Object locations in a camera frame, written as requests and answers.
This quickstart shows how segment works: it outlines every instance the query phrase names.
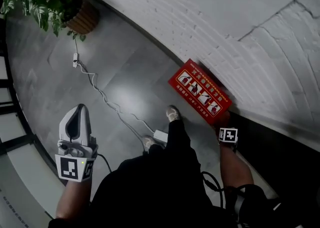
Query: gray tile floor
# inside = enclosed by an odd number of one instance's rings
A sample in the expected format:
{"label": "gray tile floor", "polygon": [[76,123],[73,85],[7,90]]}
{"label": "gray tile floor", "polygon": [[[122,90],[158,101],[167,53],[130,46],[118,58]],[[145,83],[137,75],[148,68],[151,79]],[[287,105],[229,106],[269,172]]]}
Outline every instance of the gray tile floor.
{"label": "gray tile floor", "polygon": [[[185,117],[202,170],[219,176],[219,151],[213,129],[168,84],[179,66],[140,32],[109,9],[95,3],[101,14],[98,27],[84,42],[78,40],[80,59],[89,72],[98,73],[98,86],[109,101],[134,113],[153,129],[168,130],[166,106],[176,105]],[[73,68],[75,43],[62,32],[58,38],[46,33],[21,12],[7,22],[7,46],[14,86],[26,118],[54,159],[59,139],[59,122],[79,103],[87,105],[92,135],[111,169],[128,158],[141,155],[142,145],[121,123],[116,112],[104,104],[80,67]],[[123,115],[140,135],[149,130],[130,115]],[[92,195],[108,174],[98,158],[93,172]],[[208,191],[214,204],[217,194]]]}

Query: white brick wall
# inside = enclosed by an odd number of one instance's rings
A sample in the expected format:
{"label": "white brick wall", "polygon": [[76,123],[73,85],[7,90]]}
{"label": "white brick wall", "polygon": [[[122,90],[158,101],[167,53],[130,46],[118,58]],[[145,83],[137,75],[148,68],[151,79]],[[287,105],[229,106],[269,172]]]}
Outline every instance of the white brick wall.
{"label": "white brick wall", "polygon": [[243,115],[300,141],[320,136],[320,0],[104,1],[204,63]]}

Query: power adapter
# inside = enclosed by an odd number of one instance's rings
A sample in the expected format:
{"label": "power adapter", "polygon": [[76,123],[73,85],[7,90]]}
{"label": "power adapter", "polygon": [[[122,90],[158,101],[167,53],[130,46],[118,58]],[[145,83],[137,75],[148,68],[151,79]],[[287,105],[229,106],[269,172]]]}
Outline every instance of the power adapter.
{"label": "power adapter", "polygon": [[154,139],[162,142],[168,142],[168,134],[160,130],[156,130],[153,135]]}

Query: potted plant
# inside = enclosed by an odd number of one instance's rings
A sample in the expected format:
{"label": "potted plant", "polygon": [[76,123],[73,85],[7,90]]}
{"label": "potted plant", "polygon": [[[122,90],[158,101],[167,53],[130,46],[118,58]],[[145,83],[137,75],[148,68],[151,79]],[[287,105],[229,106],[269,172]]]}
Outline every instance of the potted plant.
{"label": "potted plant", "polygon": [[75,38],[79,35],[83,41],[99,21],[99,12],[87,0],[3,0],[1,12],[7,14],[20,2],[25,15],[32,15],[40,28],[45,31],[51,23],[53,32],[58,36],[65,27],[67,33]]}

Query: black pants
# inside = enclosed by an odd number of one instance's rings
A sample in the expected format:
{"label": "black pants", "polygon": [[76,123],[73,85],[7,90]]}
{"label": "black pants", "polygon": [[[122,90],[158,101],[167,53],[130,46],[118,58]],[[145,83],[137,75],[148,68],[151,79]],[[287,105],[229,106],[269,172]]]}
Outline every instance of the black pants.
{"label": "black pants", "polygon": [[[182,120],[175,120],[169,124],[168,142],[166,149],[182,150],[190,148],[190,138],[185,131],[185,125]],[[149,149],[149,154],[154,154],[162,151],[163,148],[154,144]]]}

